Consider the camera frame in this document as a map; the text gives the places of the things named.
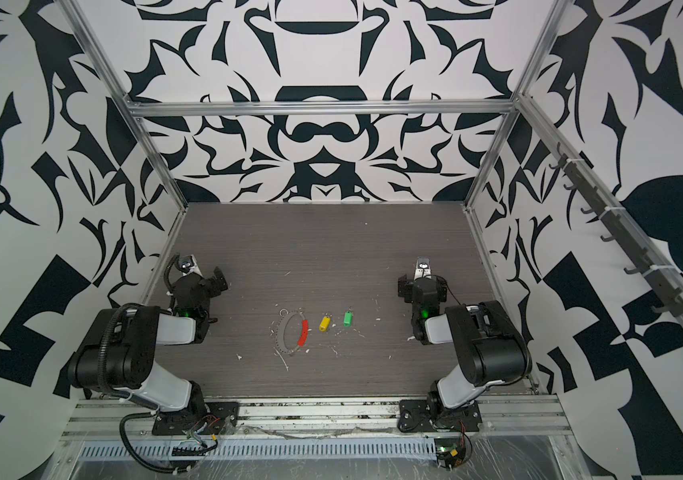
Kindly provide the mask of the green plastic key tag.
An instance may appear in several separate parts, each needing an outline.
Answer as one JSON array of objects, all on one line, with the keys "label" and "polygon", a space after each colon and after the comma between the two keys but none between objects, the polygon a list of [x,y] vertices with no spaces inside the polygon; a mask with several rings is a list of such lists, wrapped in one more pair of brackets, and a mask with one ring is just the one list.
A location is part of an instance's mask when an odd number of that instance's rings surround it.
[{"label": "green plastic key tag", "polygon": [[353,324],[353,312],[347,310],[347,312],[345,312],[345,317],[343,317],[343,326],[351,327],[351,324]]}]

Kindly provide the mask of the yellow plastic key tag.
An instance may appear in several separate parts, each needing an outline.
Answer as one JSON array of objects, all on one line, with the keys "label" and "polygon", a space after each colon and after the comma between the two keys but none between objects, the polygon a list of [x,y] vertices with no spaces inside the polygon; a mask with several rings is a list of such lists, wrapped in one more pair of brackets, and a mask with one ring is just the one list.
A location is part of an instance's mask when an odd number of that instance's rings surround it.
[{"label": "yellow plastic key tag", "polygon": [[321,322],[320,322],[320,324],[319,324],[319,328],[318,328],[319,331],[320,331],[320,332],[327,332],[327,329],[328,329],[329,326],[330,326],[330,322],[331,322],[331,317],[330,317],[330,316],[324,316],[324,317],[321,319]]}]

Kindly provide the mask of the silver metal keyring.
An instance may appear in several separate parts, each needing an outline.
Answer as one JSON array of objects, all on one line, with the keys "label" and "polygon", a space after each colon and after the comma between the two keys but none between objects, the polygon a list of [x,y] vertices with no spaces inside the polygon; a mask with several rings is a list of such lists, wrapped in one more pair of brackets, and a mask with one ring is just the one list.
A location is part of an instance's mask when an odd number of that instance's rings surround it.
[{"label": "silver metal keyring", "polygon": [[282,308],[278,312],[278,319],[270,326],[270,333],[273,337],[283,336],[294,311]]}]

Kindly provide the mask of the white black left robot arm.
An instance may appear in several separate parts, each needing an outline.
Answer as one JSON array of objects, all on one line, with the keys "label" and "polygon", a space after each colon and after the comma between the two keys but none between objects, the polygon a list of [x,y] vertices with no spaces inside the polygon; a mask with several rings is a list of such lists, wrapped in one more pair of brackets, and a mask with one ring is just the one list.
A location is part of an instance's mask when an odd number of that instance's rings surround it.
[{"label": "white black left robot arm", "polygon": [[155,359],[159,346],[201,344],[211,324],[213,298],[229,288],[220,268],[205,277],[187,258],[171,282],[169,306],[129,303],[98,312],[65,372],[74,388],[103,393],[147,409],[155,435],[209,431],[219,418],[206,405],[201,387]]}]

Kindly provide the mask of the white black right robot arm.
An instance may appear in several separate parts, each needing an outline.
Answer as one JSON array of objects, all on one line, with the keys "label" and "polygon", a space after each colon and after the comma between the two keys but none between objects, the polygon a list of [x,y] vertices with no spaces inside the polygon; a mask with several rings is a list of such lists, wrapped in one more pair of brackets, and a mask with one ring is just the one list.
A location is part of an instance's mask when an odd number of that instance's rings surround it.
[{"label": "white black right robot arm", "polygon": [[397,280],[397,296],[411,306],[413,337],[423,345],[451,344],[457,366],[433,382],[427,399],[401,401],[403,433],[477,429],[477,399],[493,387],[529,376],[533,360],[521,332],[495,300],[443,307],[451,295],[445,278],[421,274]]}]

